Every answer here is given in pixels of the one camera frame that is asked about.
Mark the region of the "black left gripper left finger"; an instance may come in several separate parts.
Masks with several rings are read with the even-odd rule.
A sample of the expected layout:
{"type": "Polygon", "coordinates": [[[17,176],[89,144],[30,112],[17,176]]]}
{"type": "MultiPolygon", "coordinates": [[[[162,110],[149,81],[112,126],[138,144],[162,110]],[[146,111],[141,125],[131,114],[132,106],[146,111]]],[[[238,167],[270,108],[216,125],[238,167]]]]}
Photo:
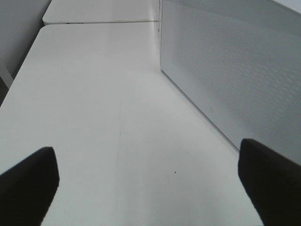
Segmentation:
{"type": "Polygon", "coordinates": [[[0,224],[39,226],[59,186],[55,151],[43,147],[0,176],[0,224]]]}

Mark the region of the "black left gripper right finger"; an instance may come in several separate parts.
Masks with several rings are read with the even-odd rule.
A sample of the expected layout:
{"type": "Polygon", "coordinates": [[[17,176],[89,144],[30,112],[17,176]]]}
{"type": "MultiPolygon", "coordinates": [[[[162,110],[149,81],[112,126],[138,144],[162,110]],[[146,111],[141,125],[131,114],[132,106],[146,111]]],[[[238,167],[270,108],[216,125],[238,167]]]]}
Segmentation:
{"type": "Polygon", "coordinates": [[[238,176],[265,226],[301,224],[301,167],[254,139],[243,139],[238,176]]]}

